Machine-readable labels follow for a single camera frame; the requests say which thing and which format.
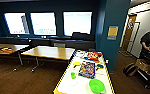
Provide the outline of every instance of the table leg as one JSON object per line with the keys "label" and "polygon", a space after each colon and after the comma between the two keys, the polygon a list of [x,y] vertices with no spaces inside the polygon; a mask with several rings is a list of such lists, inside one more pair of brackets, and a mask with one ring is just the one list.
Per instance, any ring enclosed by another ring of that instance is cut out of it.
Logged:
{"label": "table leg", "polygon": [[44,64],[44,63],[42,63],[42,64],[40,65],[39,62],[38,62],[38,57],[35,57],[35,58],[36,58],[37,65],[36,65],[35,67],[32,68],[31,72],[34,72],[35,69],[36,69],[38,66],[41,66],[41,65]]}
{"label": "table leg", "polygon": [[15,69],[13,69],[13,71],[16,71],[19,67],[23,66],[23,62],[22,62],[21,55],[20,55],[19,51],[18,51],[18,57],[19,57],[21,65],[17,66]]}

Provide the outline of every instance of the table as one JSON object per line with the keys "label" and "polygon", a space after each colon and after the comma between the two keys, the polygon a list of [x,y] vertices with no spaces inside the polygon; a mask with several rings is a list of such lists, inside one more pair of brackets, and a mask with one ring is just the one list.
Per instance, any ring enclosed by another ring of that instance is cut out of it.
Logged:
{"label": "table", "polygon": [[19,50],[21,50],[25,47],[28,47],[28,46],[29,45],[0,44],[0,48],[11,48],[11,51],[8,51],[8,52],[3,52],[3,51],[0,50],[0,54],[10,55],[12,53],[18,52],[18,57],[19,57],[20,63],[21,63],[21,65],[23,65]]}
{"label": "table", "polygon": [[[60,81],[58,82],[56,88],[54,89],[54,91],[53,91],[54,94],[94,94],[89,87],[89,81],[91,79],[78,75],[80,66],[76,66],[75,68],[73,68],[74,67],[73,62],[89,61],[89,60],[83,59],[83,57],[86,56],[86,54],[87,53],[84,51],[77,52],[75,54],[71,63],[67,67],[67,69],[64,72],[63,76],[61,77]],[[101,56],[99,58],[99,61],[104,66],[104,68],[98,69],[96,71],[95,79],[99,79],[105,85],[105,90],[103,92],[101,92],[100,94],[115,94],[103,56]],[[76,73],[75,79],[71,79],[72,71]]]}
{"label": "table", "polygon": [[38,66],[40,66],[38,62],[38,57],[69,61],[74,51],[75,49],[72,48],[37,46],[21,54],[36,57],[37,66],[32,69],[31,72],[33,72]]}

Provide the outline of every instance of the door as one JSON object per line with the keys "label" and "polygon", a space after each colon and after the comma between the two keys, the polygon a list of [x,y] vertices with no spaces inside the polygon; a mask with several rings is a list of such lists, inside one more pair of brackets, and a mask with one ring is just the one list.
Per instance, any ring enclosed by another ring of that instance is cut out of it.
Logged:
{"label": "door", "polygon": [[133,27],[134,27],[133,22],[135,22],[135,21],[136,21],[136,15],[129,16],[125,34],[123,37],[122,51],[127,51],[127,48],[128,48],[129,42],[130,42],[130,37],[132,35],[132,31],[133,31]]}

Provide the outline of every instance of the notice on wall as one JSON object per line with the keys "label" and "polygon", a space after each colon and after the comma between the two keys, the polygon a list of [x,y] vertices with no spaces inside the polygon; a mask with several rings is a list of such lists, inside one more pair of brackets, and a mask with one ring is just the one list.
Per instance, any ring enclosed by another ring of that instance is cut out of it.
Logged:
{"label": "notice on wall", "polygon": [[118,26],[109,26],[107,39],[116,40],[117,33],[118,33]]}

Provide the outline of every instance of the box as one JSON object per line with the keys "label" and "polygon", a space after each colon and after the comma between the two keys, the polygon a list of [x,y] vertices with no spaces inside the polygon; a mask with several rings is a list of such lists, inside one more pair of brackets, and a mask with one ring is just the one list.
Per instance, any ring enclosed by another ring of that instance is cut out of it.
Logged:
{"label": "box", "polygon": [[137,59],[136,66],[142,71],[150,71],[150,62],[144,59]]}
{"label": "box", "polygon": [[82,63],[79,70],[79,75],[91,79],[95,78],[95,63]]}

